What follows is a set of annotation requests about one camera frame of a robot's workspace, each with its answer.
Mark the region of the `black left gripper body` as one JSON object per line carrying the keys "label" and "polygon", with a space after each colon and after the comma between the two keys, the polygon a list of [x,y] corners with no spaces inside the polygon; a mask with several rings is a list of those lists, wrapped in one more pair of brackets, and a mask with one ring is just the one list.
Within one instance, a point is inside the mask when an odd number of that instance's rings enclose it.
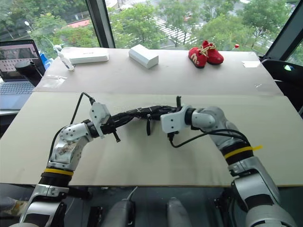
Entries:
{"label": "black left gripper body", "polygon": [[106,134],[113,134],[115,139],[116,139],[116,142],[120,142],[120,138],[116,132],[116,125],[115,125],[115,122],[113,120],[112,117],[110,117],[106,123],[102,124],[101,125],[101,131],[104,135]]}

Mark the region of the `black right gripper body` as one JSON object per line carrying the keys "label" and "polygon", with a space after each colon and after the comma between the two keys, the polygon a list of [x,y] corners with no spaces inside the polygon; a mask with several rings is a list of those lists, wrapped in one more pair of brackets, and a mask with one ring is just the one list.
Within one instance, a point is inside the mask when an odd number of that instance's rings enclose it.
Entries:
{"label": "black right gripper body", "polygon": [[169,113],[175,113],[178,112],[182,109],[182,105],[181,105],[181,96],[177,96],[176,97],[176,107],[173,106],[166,106],[164,108],[164,113],[165,114],[169,114]]}

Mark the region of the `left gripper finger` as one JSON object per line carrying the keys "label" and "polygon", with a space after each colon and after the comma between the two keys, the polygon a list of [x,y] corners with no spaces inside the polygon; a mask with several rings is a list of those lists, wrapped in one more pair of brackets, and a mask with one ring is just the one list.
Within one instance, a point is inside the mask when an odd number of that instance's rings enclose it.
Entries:
{"label": "left gripper finger", "polygon": [[145,119],[147,118],[147,115],[151,114],[152,110],[151,108],[141,108],[138,107],[136,109],[128,110],[122,113],[118,113],[112,116],[112,119],[114,122],[129,122],[133,118],[139,118],[139,119]]}
{"label": "left gripper finger", "polygon": [[116,114],[115,115],[115,125],[116,128],[121,127],[123,125],[126,125],[133,119],[139,119],[139,120],[144,120],[146,121],[146,133],[148,136],[151,135],[151,115],[150,114],[145,114],[145,115],[131,115],[128,113],[125,114]]}

